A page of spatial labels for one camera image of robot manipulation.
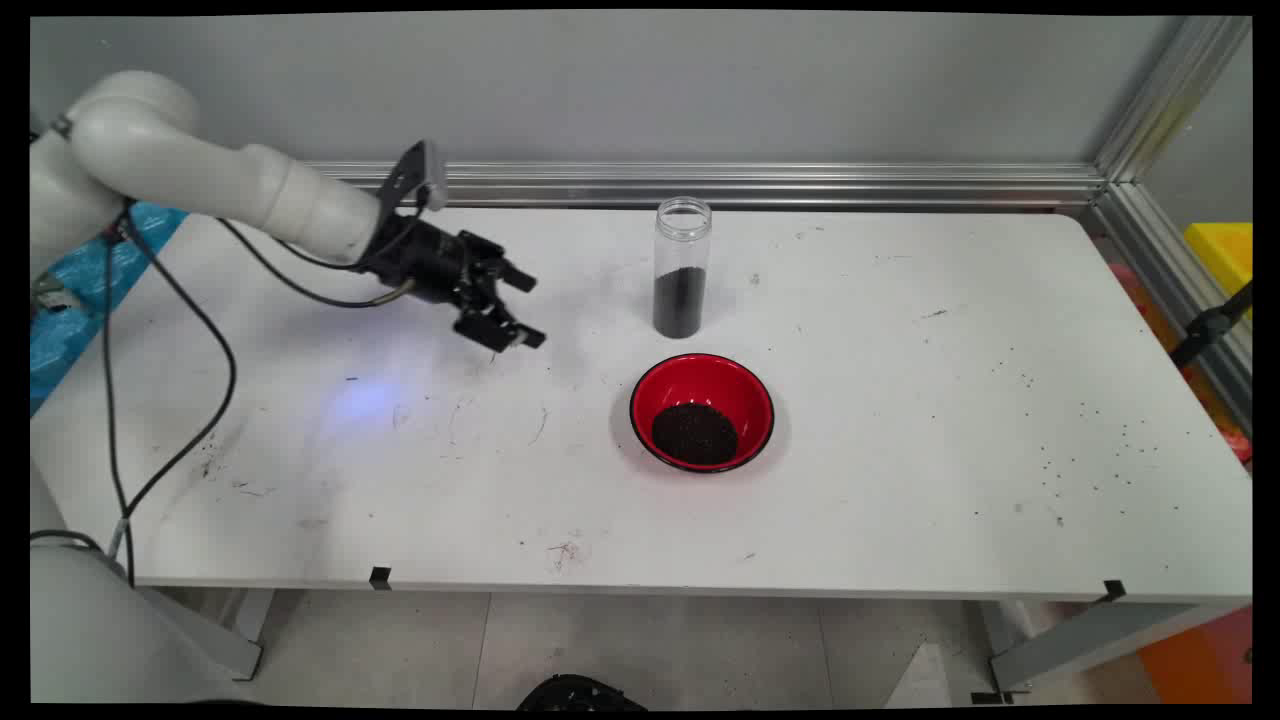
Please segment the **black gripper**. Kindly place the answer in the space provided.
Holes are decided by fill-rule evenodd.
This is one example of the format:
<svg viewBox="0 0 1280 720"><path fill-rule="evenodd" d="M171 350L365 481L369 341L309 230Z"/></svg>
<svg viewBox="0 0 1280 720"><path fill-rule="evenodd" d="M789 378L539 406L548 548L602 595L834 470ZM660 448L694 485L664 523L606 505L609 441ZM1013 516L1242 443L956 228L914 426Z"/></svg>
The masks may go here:
<svg viewBox="0 0 1280 720"><path fill-rule="evenodd" d="M517 322L502 301L492 302L492 278L529 293L538 281L506 258L506 249L480 234L445 232L416 217L389 215L360 258L360 270L429 304L460 309L454 332L502 354L508 348L539 348L547 334Z"/></svg>

